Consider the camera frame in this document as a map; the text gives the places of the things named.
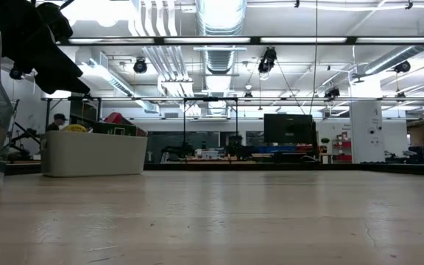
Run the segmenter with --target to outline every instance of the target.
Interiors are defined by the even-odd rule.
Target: television monitor
[[[267,143],[314,144],[312,115],[264,114],[264,141]]]

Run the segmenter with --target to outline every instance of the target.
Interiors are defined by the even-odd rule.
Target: yellow object
[[[67,127],[63,128],[63,130],[67,131],[67,132],[79,132],[79,133],[87,133],[88,130],[86,128],[84,128],[83,126],[79,125],[79,124],[71,124],[68,125]]]

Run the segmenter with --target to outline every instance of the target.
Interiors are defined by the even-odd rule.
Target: white planter box
[[[42,173],[50,177],[141,174],[147,137],[48,132],[42,140]]]

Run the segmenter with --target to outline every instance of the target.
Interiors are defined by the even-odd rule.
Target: potted plant
[[[330,143],[330,139],[328,139],[328,138],[322,138],[320,141],[321,141],[321,142],[322,142],[322,144],[323,144],[323,145],[321,146],[322,153],[326,154],[326,152],[328,151],[327,144],[328,144],[328,143]]]

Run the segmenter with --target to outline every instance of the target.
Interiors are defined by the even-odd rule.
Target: wooden floor
[[[7,177],[0,265],[424,265],[424,177]]]

